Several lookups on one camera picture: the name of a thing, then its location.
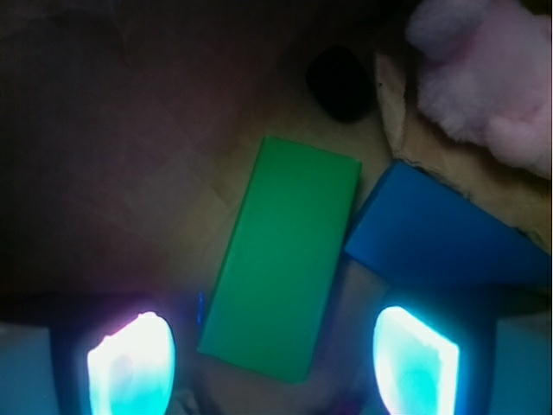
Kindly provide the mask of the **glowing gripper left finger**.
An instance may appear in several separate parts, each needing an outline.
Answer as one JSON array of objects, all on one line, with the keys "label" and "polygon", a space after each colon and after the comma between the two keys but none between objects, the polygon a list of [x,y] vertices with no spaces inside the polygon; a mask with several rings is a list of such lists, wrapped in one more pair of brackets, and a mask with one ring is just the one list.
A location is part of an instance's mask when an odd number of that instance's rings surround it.
[{"label": "glowing gripper left finger", "polygon": [[173,392],[175,339],[150,302],[81,305],[51,328],[63,414],[163,414]]}]

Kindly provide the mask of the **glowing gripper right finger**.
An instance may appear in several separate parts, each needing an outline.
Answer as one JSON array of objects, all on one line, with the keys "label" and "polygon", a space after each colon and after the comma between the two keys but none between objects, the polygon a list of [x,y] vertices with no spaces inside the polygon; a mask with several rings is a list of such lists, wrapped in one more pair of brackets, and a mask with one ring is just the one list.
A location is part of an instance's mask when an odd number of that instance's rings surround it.
[{"label": "glowing gripper right finger", "polygon": [[390,414],[486,414],[495,320],[473,302],[387,297],[372,329],[372,370]]}]

